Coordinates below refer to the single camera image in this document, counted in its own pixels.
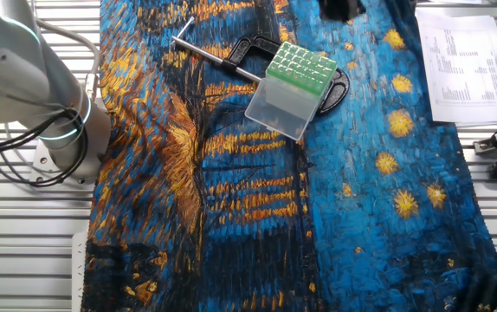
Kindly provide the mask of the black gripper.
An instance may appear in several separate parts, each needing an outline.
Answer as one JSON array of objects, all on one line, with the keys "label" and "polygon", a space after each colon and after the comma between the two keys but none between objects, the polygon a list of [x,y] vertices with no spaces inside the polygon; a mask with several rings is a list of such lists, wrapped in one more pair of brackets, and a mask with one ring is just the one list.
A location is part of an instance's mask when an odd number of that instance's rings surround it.
[{"label": "black gripper", "polygon": [[360,0],[319,0],[319,14],[324,20],[348,22],[366,12]]}]

